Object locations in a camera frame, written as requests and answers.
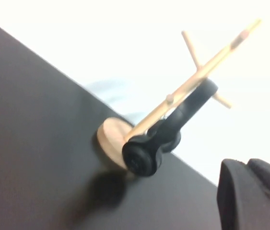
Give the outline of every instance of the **black table surface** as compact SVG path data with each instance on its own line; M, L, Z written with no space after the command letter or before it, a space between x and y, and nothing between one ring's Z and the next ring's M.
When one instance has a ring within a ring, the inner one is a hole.
M111 116L0 29L0 230L221 229L216 186L174 155L136 180L102 157Z

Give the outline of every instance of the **wooden dowel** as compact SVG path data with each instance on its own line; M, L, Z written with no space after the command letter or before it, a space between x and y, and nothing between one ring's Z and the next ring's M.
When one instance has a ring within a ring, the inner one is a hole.
M131 137L144 133L171 108L176 107L182 103L187 94L191 92L191 90L193 90L204 79L206 79L206 76L210 74L223 60L225 60L248 37L248 35L253 32L253 30L260 24L260 22L261 20L257 19L254 23L250 24L245 30L243 30L230 44L220 50L211 60L209 60L204 66L202 66L202 68L200 68L184 84L182 84L172 93L172 96L174 97L173 103L168 104L167 100L164 100L143 120L141 120L124 137L124 139L128 141Z
M197 70L199 70L201 68L202 64L199 62L198 56L197 56L197 54L195 52L195 48L193 46L193 43L191 42L191 39L189 37L189 34L186 31L182 31L182 36L183 36L184 41L185 41L185 43L187 45L187 48L188 48L188 50L190 52L190 55L191 55L191 57L193 59L193 62L194 62L194 64L197 67ZM229 109L232 107L232 104L230 102L228 102L225 98L223 98L222 96L220 96L218 94L218 92L215 93L215 95L213 96L213 98L216 101L220 102L225 107L229 108Z

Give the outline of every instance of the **round wooden base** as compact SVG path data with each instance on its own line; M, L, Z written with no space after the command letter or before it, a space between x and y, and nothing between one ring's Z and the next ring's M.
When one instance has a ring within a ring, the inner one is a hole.
M124 137L132 127L116 117L106 119L97 130L97 139L105 154L117 165L127 169L122 158Z

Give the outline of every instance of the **wooden peg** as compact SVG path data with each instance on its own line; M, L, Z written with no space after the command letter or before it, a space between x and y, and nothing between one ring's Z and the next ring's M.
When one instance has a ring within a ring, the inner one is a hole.
M193 59L193 62L194 62L194 64L197 67L197 70L199 70L202 67L202 65L199 62L198 56L197 56L197 54L195 52L195 48L193 46L193 43L191 42L190 36L189 36L189 34L186 31L182 31L182 36L183 36L183 38L185 40L185 43L186 43L186 45L188 47L188 50L189 50L190 55L191 55L191 57ZM213 96L213 98L215 100L217 100L218 102L220 102L225 107L229 108L229 109L232 107L232 104L229 101L227 101L225 98L223 98L222 96L220 96L218 94L218 92L215 93L215 95Z

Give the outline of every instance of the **white wall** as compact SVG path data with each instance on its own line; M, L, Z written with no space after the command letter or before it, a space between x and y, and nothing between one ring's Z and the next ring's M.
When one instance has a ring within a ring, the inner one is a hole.
M0 0L0 27L134 122L195 72L182 30L192 32L204 63L257 15L261 27L211 75L234 108L210 100L175 150L215 184L223 158L270 162L270 5Z

